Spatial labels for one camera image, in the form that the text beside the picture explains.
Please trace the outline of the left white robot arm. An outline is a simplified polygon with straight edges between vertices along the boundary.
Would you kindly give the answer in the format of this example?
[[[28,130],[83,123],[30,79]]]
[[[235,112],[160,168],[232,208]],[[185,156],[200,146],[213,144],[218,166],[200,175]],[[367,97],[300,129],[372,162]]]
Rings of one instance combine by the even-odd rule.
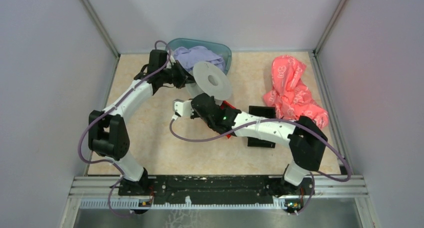
[[[89,114],[88,148],[100,156],[102,162],[114,165],[122,177],[130,181],[130,188],[138,195],[149,191],[147,170],[132,156],[127,123],[137,109],[159,88],[172,85],[181,89],[194,83],[194,77],[173,59],[168,51],[153,49],[149,62],[133,78],[129,88],[102,111]]]

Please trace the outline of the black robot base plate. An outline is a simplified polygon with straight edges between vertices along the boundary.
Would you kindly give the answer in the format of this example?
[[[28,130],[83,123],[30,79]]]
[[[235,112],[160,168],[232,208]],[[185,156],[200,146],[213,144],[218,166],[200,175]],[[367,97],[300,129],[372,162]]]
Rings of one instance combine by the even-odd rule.
[[[124,179],[118,186],[120,196],[147,196],[155,205],[270,205],[311,191],[310,177],[294,186],[280,175],[156,175],[140,182]]]

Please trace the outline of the grey plastic cable spool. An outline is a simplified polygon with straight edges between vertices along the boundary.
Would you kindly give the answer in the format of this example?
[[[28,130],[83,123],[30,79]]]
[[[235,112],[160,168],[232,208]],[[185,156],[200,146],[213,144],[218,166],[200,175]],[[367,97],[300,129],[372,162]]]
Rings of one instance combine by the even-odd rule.
[[[227,75],[210,62],[197,62],[190,74],[194,78],[194,83],[186,84],[185,87],[193,98],[205,93],[218,101],[225,101],[233,94]]]

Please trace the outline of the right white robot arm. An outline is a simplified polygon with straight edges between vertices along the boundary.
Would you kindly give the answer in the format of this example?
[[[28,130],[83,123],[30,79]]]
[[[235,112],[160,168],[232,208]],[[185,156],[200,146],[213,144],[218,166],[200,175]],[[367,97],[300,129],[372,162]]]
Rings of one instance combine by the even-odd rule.
[[[311,118],[266,118],[233,107],[222,108],[205,93],[192,99],[190,105],[195,116],[221,135],[256,138],[288,147],[292,162],[281,181],[287,194],[295,194],[306,175],[319,171],[328,138]]]

